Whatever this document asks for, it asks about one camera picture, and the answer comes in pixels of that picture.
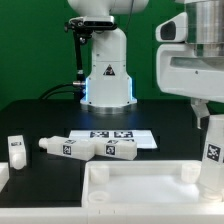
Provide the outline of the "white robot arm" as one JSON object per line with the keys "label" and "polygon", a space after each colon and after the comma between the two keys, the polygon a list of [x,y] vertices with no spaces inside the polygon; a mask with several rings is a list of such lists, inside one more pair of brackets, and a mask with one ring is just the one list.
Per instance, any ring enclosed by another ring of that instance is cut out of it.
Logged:
{"label": "white robot arm", "polygon": [[[76,58],[80,45],[92,40],[92,71],[82,78],[81,105],[98,113],[133,108],[132,79],[126,72],[126,36],[116,14],[143,11],[149,0],[67,0],[78,13],[68,22],[74,33]],[[186,96],[196,117],[210,115],[209,101],[224,103],[224,0],[174,0],[184,11],[160,24],[156,79],[161,91]]]}

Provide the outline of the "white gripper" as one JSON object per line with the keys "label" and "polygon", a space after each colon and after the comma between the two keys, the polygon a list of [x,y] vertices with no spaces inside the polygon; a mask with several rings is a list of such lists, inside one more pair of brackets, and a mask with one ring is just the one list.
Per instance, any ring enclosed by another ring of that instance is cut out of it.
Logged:
{"label": "white gripper", "polygon": [[157,50],[156,78],[162,92],[192,98],[198,129],[208,126],[207,100],[224,103],[224,57],[196,57],[190,45],[163,44]]}

